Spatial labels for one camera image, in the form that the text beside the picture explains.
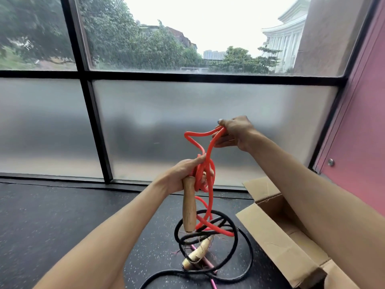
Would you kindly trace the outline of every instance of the wooden handle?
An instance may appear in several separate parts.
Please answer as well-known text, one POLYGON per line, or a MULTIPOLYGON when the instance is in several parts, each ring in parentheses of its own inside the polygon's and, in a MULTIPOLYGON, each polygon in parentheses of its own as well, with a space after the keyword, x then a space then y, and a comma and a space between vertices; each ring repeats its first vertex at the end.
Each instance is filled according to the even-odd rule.
POLYGON ((183 228, 187 233, 195 231, 196 203, 195 203, 195 177, 187 176, 183 179, 183 228))
MULTIPOLYGON (((209 246, 212 240, 213 240, 213 236, 211 235, 208 238, 206 238, 204 241, 202 241, 199 248, 197 248, 196 250, 194 250, 192 253, 189 254, 189 258, 191 258, 192 261, 194 262, 202 259, 206 255, 207 251, 209 250, 209 246)), ((194 268, 194 265, 191 264, 189 260, 185 258, 184 261, 182 262, 182 268, 184 270, 191 270, 194 268)))

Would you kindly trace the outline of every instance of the black floor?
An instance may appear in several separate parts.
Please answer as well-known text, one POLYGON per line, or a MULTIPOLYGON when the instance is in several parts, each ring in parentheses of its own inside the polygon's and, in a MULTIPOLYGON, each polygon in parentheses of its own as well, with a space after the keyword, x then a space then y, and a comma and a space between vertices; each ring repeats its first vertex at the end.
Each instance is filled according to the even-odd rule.
MULTIPOLYGON (((130 202, 137 193, 102 189, 64 187, 65 183, 20 181, 0 183, 0 288, 30 289, 62 256, 91 230, 130 202)), ((214 209, 223 211, 243 228, 235 214, 252 204, 244 194, 215 198, 214 209)), ((182 215, 182 196, 170 195, 142 232, 127 259, 124 277, 127 288, 138 288, 153 273, 180 269, 183 257, 174 254, 173 238, 182 215)), ((289 289, 290 285, 252 239, 254 264, 249 277, 238 284, 218 284, 220 288, 289 289)), ((211 252, 220 261, 232 241, 215 238, 211 252)), ((249 262, 246 242, 240 238, 237 251, 219 272, 236 277, 249 262)), ((148 288, 211 288, 206 277, 161 277, 148 288)))

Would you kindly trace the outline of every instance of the window frame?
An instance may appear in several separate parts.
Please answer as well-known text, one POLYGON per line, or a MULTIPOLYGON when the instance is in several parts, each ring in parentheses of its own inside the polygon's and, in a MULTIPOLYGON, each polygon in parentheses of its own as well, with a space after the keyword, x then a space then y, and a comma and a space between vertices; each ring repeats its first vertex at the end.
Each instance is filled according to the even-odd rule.
MULTIPOLYGON (((329 111, 325 124, 321 130, 315 150, 308 168, 313 170, 316 157, 334 117, 339 101, 342 97, 348 77, 356 62, 358 54, 367 35, 369 26, 376 12, 380 0, 372 0, 368 13, 351 52, 344 74, 339 77, 316 76, 288 76, 288 75, 236 75, 236 74, 188 74, 188 73, 157 73, 157 72, 129 72, 129 71, 99 71, 89 68, 90 54, 85 36, 84 26, 79 12, 79 0, 60 0, 68 29, 72 51, 77 71, 40 71, 40 70, 0 70, 0 78, 50 78, 50 79, 77 79, 80 81, 89 120, 94 135, 95 145, 103 173, 104 184, 129 184, 146 186, 149 183, 123 181, 113 178, 107 148, 103 136, 99 117, 97 100, 93 89, 94 80, 140 80, 140 81, 167 81, 167 82, 205 82, 205 83, 236 83, 236 84, 278 84, 278 85, 313 85, 335 86, 338 91, 329 111)), ((51 181, 71 181, 83 183, 100 183, 101 180, 90 178, 68 178, 65 176, 23 175, 0 173, 0 178, 7 179, 36 179, 51 181)), ((241 190, 242 187, 218 186, 216 190, 241 190)))

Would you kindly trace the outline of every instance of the jump rope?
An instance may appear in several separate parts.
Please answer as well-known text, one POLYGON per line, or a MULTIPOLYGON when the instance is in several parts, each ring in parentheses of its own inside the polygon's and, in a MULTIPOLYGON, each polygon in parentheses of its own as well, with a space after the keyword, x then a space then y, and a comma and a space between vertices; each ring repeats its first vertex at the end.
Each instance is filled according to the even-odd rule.
POLYGON ((216 127, 214 130, 206 132, 206 133, 196 133, 196 132, 185 132, 184 137, 191 142, 193 145, 195 145, 197 148, 199 148, 202 152, 202 155, 206 154, 206 159, 203 163, 199 164, 195 169, 192 171, 190 176, 195 177, 195 185, 194 189, 195 191, 198 191, 201 189, 203 192, 209 194, 209 204, 207 204, 202 198, 195 196, 195 199, 200 201, 206 209, 203 210, 198 210, 196 211, 196 218, 198 219, 199 223, 195 226, 195 231, 192 233, 188 233, 187 235, 183 237, 179 237, 178 233, 179 230, 183 224, 183 219, 181 219, 178 224, 175 227, 174 230, 174 237, 176 242, 179 244, 179 249, 182 255, 196 268, 196 270, 163 270, 160 272, 157 272, 147 278, 147 280, 142 284, 140 289, 144 289, 147 287, 153 280, 156 278, 159 278, 161 276, 169 276, 169 275, 174 275, 174 276, 186 276, 186 275, 197 275, 197 274, 204 274, 207 277, 211 279, 211 284, 214 289, 216 289, 216 285, 214 283, 215 281, 218 281, 220 283, 227 283, 227 284, 233 284, 236 282, 239 282, 243 280, 246 276, 247 273, 249 272, 251 266, 253 265, 253 248, 251 246, 250 240, 246 236, 246 234, 238 227, 235 226, 234 222, 224 213, 220 211, 213 210, 213 199, 214 199, 214 191, 213 191, 213 185, 215 181, 215 165, 213 160, 211 160, 211 151, 213 150, 213 147, 215 145, 215 142, 226 133, 226 129, 222 126, 216 127), (213 135, 215 132, 217 134, 214 136, 214 138, 211 140, 209 147, 207 149, 207 153, 205 152, 204 148, 196 142, 194 139, 191 138, 191 136, 194 137, 205 137, 205 136, 210 136, 213 135), (201 179, 203 177, 203 174, 206 174, 206 183, 201 183, 201 179), (217 215, 219 217, 213 219, 213 214, 217 215), (244 237, 246 240, 246 243, 248 244, 249 251, 250 251, 250 263, 245 270, 245 272, 238 277, 235 278, 222 278, 216 276, 216 271, 223 267, 233 256, 235 249, 237 248, 238 245, 238 232, 241 233, 241 235, 244 237), (192 260, 188 254, 186 253, 185 249, 188 246, 194 247, 194 244, 200 243, 204 241, 205 239, 209 238, 212 235, 216 234, 223 234, 229 237, 234 238, 233 246, 228 253, 228 255, 224 258, 222 262, 217 264, 216 266, 205 268, 205 269, 200 269, 197 266, 197 263, 200 261, 194 261, 192 260))

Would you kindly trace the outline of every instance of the high-rise building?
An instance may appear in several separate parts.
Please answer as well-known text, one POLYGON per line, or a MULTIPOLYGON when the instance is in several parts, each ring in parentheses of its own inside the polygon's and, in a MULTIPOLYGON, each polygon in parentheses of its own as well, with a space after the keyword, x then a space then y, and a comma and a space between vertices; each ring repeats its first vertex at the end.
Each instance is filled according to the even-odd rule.
POLYGON ((203 58, 205 60, 223 60, 225 55, 226 55, 226 52, 219 52, 219 51, 212 51, 212 50, 205 50, 203 52, 203 58))
POLYGON ((280 50, 276 54, 279 62, 272 69, 276 73, 284 73, 294 66, 309 5, 310 0, 297 0, 286 12, 278 17, 278 20, 283 24, 262 29, 263 34, 267 36, 263 46, 272 50, 280 50))

